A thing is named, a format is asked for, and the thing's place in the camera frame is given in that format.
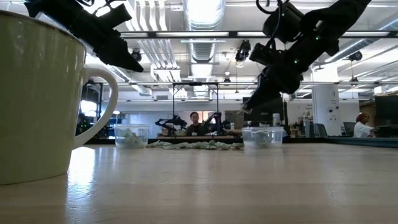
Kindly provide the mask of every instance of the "chair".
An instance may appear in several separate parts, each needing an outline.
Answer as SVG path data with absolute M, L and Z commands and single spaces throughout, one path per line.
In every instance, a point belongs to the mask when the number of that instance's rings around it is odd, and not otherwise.
M 348 137 L 353 137 L 354 136 L 354 127 L 355 127 L 355 122 L 344 122 L 344 129 L 346 130 L 346 135 Z
M 325 125 L 323 124 L 313 124 L 313 133 L 316 138 L 324 138 L 328 136 Z

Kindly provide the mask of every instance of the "plastic bin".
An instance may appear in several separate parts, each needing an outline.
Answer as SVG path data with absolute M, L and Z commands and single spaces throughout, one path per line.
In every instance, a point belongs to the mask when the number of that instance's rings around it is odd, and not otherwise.
M 146 124 L 117 124 L 115 143 L 121 149 L 139 149 L 148 144 L 150 126 Z
M 281 147 L 284 136 L 283 127 L 251 127 L 242 129 L 245 147 L 264 149 Z

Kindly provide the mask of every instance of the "man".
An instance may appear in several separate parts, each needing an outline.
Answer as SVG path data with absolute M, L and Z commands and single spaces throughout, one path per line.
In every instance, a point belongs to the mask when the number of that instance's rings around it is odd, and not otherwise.
M 204 136 L 206 132 L 199 123 L 199 114 L 197 112 L 192 112 L 190 117 L 192 124 L 187 128 L 187 136 Z
M 366 113 L 361 113 L 356 118 L 354 138 L 374 138 L 374 128 L 366 125 L 368 121 L 369 115 Z

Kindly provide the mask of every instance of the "white mug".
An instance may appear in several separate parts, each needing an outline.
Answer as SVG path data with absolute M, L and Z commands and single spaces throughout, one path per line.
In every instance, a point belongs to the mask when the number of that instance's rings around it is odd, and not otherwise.
M 59 28 L 0 11 L 0 185 L 67 172 L 72 149 L 109 120 L 118 84 L 108 71 L 85 65 L 85 46 Z M 75 137 L 81 89 L 89 77 L 109 83 L 104 115 Z

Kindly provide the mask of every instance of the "column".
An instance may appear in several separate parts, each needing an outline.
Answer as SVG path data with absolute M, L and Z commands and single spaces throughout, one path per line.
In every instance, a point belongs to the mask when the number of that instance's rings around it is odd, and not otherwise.
M 327 65 L 314 70 L 315 82 L 338 82 L 337 67 Z M 312 87 L 313 122 L 325 125 L 329 136 L 341 136 L 340 101 L 338 85 L 317 85 Z

